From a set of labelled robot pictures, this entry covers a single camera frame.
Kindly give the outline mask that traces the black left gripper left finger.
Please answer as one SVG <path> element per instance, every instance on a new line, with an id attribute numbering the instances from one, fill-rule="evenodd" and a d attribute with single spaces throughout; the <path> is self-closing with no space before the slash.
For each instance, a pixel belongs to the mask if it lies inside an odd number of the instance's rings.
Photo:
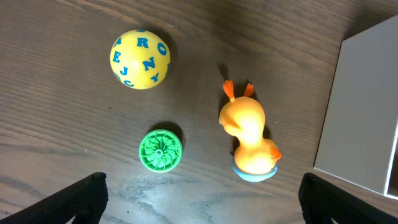
<path id="1" fill-rule="evenodd" d="M 95 172 L 1 220 L 2 224 L 98 224 L 108 202 L 106 174 Z"/>

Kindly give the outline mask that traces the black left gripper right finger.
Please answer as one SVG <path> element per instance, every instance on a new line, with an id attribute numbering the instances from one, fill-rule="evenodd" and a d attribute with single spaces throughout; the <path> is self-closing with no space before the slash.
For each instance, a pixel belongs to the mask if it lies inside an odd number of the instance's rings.
<path id="1" fill-rule="evenodd" d="M 298 199 L 306 224 L 397 223 L 396 217 L 309 172 L 303 175 Z"/>

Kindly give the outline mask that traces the white cardboard box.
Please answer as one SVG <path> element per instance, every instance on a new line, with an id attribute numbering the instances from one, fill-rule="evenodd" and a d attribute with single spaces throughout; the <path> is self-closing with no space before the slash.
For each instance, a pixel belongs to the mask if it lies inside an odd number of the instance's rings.
<path id="1" fill-rule="evenodd" d="M 397 17 L 341 43 L 314 168 L 397 198 Z"/>

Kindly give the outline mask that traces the green round wheel toy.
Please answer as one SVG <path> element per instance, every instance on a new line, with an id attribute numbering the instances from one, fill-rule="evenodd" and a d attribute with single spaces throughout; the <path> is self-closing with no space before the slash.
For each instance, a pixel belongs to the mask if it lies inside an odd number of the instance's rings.
<path id="1" fill-rule="evenodd" d="M 147 133 L 139 146 L 139 158 L 151 172 L 166 173 L 176 168 L 183 156 L 180 139 L 171 131 L 156 129 Z"/>

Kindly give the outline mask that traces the orange rubber duck toy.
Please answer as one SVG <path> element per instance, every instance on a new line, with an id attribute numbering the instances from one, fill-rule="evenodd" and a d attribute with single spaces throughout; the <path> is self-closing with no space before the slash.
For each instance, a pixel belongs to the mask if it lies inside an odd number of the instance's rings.
<path id="1" fill-rule="evenodd" d="M 251 97 L 253 84 L 248 83 L 240 97 L 235 97 L 231 80 L 225 81 L 223 90 L 229 102 L 220 111 L 219 123 L 239 141 L 233 156 L 233 170 L 248 182 L 271 178 L 277 173 L 277 161 L 282 153 L 274 141 L 263 136 L 266 114 L 261 104 Z"/>

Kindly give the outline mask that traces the yellow letter ball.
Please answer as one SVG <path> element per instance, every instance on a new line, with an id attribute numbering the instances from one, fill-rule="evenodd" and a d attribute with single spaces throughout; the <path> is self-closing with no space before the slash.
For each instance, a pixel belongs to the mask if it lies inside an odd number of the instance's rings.
<path id="1" fill-rule="evenodd" d="M 109 62 L 115 77 L 129 88 L 145 90 L 160 84 L 169 74 L 168 45 L 148 30 L 130 30 L 112 45 Z"/>

